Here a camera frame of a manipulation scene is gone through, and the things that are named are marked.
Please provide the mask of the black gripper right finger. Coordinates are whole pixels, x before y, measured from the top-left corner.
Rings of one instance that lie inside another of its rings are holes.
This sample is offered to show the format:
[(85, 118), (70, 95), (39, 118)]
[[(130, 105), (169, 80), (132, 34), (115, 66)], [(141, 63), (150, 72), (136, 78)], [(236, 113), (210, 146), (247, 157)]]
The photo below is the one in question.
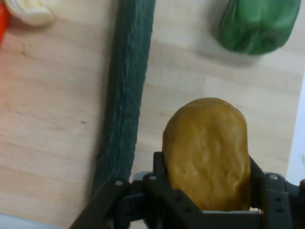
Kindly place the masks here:
[(264, 172), (249, 158), (247, 203), (260, 213), (250, 216), (249, 229), (303, 229), (305, 227), (305, 181), (299, 186), (282, 175)]

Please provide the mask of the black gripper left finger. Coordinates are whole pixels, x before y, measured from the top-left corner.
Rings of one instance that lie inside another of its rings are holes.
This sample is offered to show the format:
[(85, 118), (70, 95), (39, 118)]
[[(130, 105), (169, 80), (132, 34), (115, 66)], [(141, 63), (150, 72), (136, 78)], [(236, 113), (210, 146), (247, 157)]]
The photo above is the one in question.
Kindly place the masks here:
[(153, 172), (142, 180), (104, 182), (70, 228), (127, 229), (141, 219), (149, 229), (203, 228), (203, 213), (167, 183), (162, 152), (154, 153)]

